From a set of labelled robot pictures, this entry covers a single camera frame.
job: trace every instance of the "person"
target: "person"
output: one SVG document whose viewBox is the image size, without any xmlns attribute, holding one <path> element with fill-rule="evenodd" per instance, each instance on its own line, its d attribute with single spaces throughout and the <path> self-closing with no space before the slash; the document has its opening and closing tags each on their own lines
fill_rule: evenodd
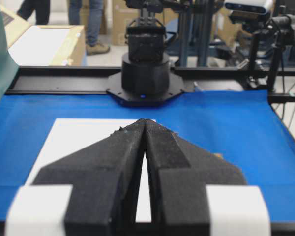
<svg viewBox="0 0 295 236">
<path fill-rule="evenodd" d="M 46 25 L 49 22 L 50 0 L 24 0 L 17 14 L 27 20 L 36 11 L 36 24 Z"/>
<path fill-rule="evenodd" d="M 82 0 L 70 0 L 69 23 L 70 25 L 80 24 L 80 9 Z M 102 21 L 104 0 L 89 0 L 88 29 L 86 33 L 87 55 L 107 53 L 110 50 L 108 45 L 98 41 L 100 25 Z"/>
</svg>

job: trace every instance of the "jeans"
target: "jeans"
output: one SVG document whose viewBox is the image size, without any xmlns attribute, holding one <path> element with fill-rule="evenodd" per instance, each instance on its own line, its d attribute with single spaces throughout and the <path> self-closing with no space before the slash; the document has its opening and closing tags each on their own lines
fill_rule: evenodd
<svg viewBox="0 0 295 236">
<path fill-rule="evenodd" d="M 49 22 L 50 0 L 24 0 L 17 14 L 27 20 L 36 11 L 36 24 L 46 25 Z"/>
<path fill-rule="evenodd" d="M 80 24 L 80 9 L 82 0 L 70 0 L 69 23 Z M 104 0 L 89 0 L 89 17 L 87 29 L 87 44 L 93 47 L 98 40 L 100 25 L 102 21 Z"/>
</svg>

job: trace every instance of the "brown shoe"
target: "brown shoe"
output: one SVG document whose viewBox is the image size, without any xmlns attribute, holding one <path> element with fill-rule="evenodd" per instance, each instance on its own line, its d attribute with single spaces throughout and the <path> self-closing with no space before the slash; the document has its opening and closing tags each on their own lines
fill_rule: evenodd
<svg viewBox="0 0 295 236">
<path fill-rule="evenodd" d="M 97 43 L 94 47 L 87 45 L 87 55 L 103 54 L 110 51 L 110 46 Z"/>
</svg>

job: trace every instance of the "black mounting plate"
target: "black mounting plate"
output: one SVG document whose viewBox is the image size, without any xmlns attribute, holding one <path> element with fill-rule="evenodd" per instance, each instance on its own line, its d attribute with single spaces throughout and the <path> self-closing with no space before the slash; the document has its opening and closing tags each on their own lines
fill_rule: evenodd
<svg viewBox="0 0 295 236">
<path fill-rule="evenodd" d="M 134 94 L 127 92 L 121 86 L 121 72 L 108 78 L 107 93 L 123 106 L 159 106 L 164 101 L 184 92 L 183 80 L 180 76 L 170 72 L 169 87 L 166 92 L 156 95 Z"/>
</svg>

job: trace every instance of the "blue surface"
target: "blue surface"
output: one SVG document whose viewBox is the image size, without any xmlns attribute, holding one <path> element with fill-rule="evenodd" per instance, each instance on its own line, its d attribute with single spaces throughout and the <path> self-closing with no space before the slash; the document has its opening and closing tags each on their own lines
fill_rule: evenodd
<svg viewBox="0 0 295 236">
<path fill-rule="evenodd" d="M 153 118 L 242 169 L 261 187 L 272 221 L 295 221 L 295 142 L 265 91 L 199 92 L 158 108 L 126 108 L 107 95 L 4 96 L 0 102 L 0 220 L 56 118 Z"/>
</svg>

